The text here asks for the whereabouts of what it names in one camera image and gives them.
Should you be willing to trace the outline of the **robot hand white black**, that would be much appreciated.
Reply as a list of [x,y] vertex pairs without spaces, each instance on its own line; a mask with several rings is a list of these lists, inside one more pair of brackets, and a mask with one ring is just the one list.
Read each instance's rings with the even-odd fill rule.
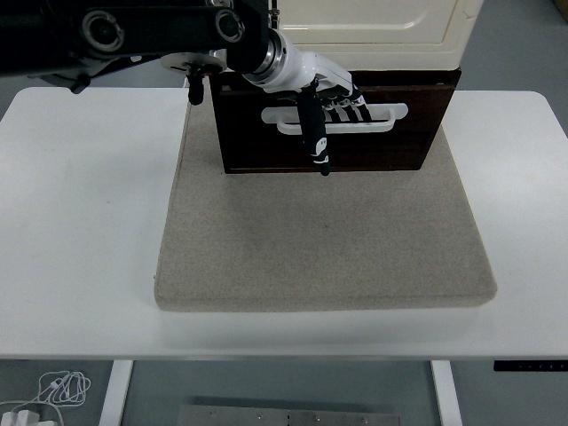
[[352,123],[371,122],[366,101],[350,72],[312,51],[299,51],[285,38],[269,42],[272,63],[249,80],[263,91],[295,101],[304,146],[323,176],[331,169],[324,110],[341,107]]

